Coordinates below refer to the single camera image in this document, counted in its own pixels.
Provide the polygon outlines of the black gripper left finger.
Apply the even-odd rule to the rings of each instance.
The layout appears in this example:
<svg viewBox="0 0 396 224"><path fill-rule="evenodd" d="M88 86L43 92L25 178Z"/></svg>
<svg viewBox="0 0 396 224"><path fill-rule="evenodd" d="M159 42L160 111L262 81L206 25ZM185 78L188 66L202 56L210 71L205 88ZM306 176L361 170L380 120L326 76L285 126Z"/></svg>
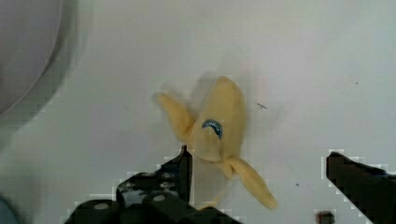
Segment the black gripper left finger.
<svg viewBox="0 0 396 224"><path fill-rule="evenodd" d="M121 182L116 188L116 200L121 208L141 204L146 197L169 195L169 203L190 206L192 155L186 145L172 160L153 172L140 172Z"/></svg>

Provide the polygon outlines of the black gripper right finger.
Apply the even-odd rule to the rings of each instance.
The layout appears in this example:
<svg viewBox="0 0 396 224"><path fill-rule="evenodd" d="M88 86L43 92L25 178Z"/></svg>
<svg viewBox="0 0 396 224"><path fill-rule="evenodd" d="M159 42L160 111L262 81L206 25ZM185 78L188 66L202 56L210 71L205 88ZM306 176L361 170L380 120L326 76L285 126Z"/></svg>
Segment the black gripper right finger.
<svg viewBox="0 0 396 224"><path fill-rule="evenodd" d="M373 224L396 223L395 175L332 152L326 176Z"/></svg>

